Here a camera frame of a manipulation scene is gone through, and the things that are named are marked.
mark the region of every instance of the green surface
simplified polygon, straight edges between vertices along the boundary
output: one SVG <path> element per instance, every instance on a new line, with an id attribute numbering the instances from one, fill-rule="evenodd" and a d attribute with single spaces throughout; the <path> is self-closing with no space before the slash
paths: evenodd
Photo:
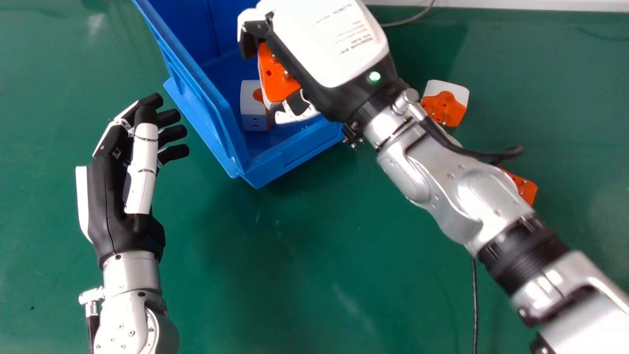
<path id="1" fill-rule="evenodd" d="M 526 146 L 508 166 L 539 184 L 541 217 L 624 289 L 628 33 L 626 14 L 464 9 L 388 31 L 418 87 L 436 78 L 471 90 L 458 139 Z M 86 353 L 77 296 L 101 272 L 79 230 L 74 166 L 131 101 L 165 95 L 166 79 L 129 1 L 0 1 L 3 353 Z M 333 147 L 256 191 L 229 179 L 196 134 L 187 143 L 191 156 L 160 173 L 154 203 L 181 353 L 470 352 L 469 257 L 368 147 Z M 479 352 L 526 353 L 533 331 L 479 276 Z"/>

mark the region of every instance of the white wall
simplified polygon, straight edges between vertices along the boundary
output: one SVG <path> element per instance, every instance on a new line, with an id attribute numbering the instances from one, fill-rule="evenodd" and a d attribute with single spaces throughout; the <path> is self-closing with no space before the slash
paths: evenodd
<path id="1" fill-rule="evenodd" d="M 370 5 L 419 5 L 430 0 L 363 0 Z M 539 9 L 564 11 L 629 12 L 629 0 L 437 0 L 435 6 L 451 8 Z"/>

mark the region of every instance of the robotic arm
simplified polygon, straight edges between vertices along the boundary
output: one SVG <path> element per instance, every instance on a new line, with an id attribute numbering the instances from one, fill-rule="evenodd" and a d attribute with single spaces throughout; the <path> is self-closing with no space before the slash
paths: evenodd
<path id="1" fill-rule="evenodd" d="M 83 292 L 92 353 L 177 353 L 179 335 L 162 298 L 164 228 L 153 217 L 155 177 L 186 157 L 177 110 L 157 113 L 159 94 L 134 102 L 107 126 L 88 166 L 76 168 L 79 223 L 94 245 L 103 286 Z"/>
<path id="2" fill-rule="evenodd" d="M 470 151 L 442 130 L 398 77 L 384 31 L 360 0 L 262 0 L 238 18 L 244 58 L 260 42 L 302 87 L 272 114 L 318 111 L 342 122 L 350 143 L 366 138 L 402 194 L 483 263 L 522 321 L 537 326 L 533 352 L 627 351 L 626 293 L 569 250 L 493 166 L 521 149 Z"/>

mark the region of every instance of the cable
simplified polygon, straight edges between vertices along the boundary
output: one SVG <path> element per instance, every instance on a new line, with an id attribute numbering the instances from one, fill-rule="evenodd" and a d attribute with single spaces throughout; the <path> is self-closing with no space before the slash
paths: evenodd
<path id="1" fill-rule="evenodd" d="M 478 289 L 476 283 L 476 260 L 472 257 L 472 293 L 474 295 L 474 338 L 472 339 L 472 354 L 477 354 L 478 352 Z"/>
<path id="2" fill-rule="evenodd" d="M 522 146 L 513 146 L 509 149 L 506 149 L 505 151 L 500 152 L 478 152 L 468 150 L 452 143 L 452 141 L 448 139 L 441 128 L 431 118 L 426 117 L 425 119 L 420 120 L 419 124 L 420 127 L 422 127 L 426 131 L 426 133 L 428 133 L 433 139 L 435 139 L 446 149 L 452 152 L 456 152 L 457 154 L 473 157 L 478 160 L 490 159 L 491 164 L 499 164 L 502 160 L 513 159 L 514 157 L 518 157 L 524 153 L 524 147 Z"/>
<path id="3" fill-rule="evenodd" d="M 430 1 L 430 4 L 428 4 L 428 6 L 422 12 L 420 12 L 420 13 L 412 16 L 412 17 L 409 17 L 409 18 L 407 18 L 405 20 L 401 20 L 401 21 L 395 21 L 395 22 L 391 22 L 391 23 L 383 23 L 383 24 L 381 24 L 381 26 L 382 26 L 382 28 L 391 28 L 391 27 L 403 26 L 403 25 L 407 25 L 409 23 L 415 22 L 418 19 L 424 17 L 424 15 L 426 15 L 430 11 L 430 9 L 433 8 L 433 6 L 435 5 L 435 1 L 436 0 Z"/>

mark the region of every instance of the orange object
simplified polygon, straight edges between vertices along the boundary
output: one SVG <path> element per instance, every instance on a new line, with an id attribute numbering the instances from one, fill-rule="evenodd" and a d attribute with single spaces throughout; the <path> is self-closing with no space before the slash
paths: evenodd
<path id="1" fill-rule="evenodd" d="M 537 185 L 530 180 L 525 180 L 524 178 L 505 170 L 504 168 L 503 171 L 515 182 L 522 199 L 524 199 L 527 204 L 532 206 L 535 201 L 535 195 L 537 195 Z"/>
<path id="2" fill-rule="evenodd" d="M 421 105 L 435 122 L 452 128 L 461 124 L 467 109 L 450 91 L 441 91 L 436 96 L 424 96 Z"/>
<path id="3" fill-rule="evenodd" d="M 260 43 L 258 48 L 258 71 L 262 92 L 266 95 L 267 108 L 270 108 L 268 104 L 282 102 L 301 88 L 297 80 L 286 74 L 284 66 L 273 56 L 264 42 Z"/>

